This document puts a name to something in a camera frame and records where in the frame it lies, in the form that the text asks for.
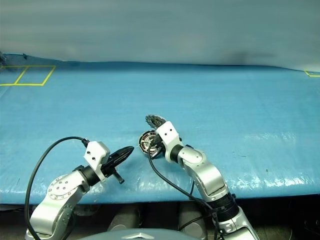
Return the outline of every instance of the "floor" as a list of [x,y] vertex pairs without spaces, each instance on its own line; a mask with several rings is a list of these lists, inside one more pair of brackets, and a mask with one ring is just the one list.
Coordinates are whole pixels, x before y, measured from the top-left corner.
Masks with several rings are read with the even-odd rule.
[[[317,233],[305,232],[303,223],[319,220],[319,195],[238,200],[260,240],[317,239]],[[143,228],[176,228],[178,202],[144,203]],[[100,206],[91,216],[78,216],[76,227],[68,240],[78,240],[95,233],[105,232],[121,204]],[[26,231],[23,212],[0,212],[0,240],[22,240]],[[208,240],[214,230],[207,222]]]

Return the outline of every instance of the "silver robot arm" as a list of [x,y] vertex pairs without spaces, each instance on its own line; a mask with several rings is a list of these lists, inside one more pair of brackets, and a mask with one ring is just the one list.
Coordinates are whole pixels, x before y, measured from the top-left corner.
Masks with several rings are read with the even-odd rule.
[[170,121],[159,126],[156,133],[165,147],[165,159],[178,163],[194,180],[202,198],[217,209],[220,235],[225,240],[259,240],[243,210],[234,197],[220,171],[207,160],[206,155],[190,146],[184,146]]
[[[124,147],[110,155],[110,150],[102,142],[89,142],[84,154],[89,165],[79,166],[73,172],[56,178],[49,185],[44,200],[32,213],[30,223],[40,239],[63,239],[74,207],[91,186],[111,175],[123,183],[115,166],[122,163],[133,149],[132,146]],[[29,230],[25,240],[34,240]]]

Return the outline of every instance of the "small gear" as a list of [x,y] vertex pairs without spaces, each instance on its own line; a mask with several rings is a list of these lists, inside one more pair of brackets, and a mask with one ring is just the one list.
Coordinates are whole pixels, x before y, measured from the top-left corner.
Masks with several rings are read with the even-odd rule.
[[150,114],[145,116],[145,121],[149,124],[150,127],[152,127],[153,129],[157,129],[167,120],[164,119],[162,116]]

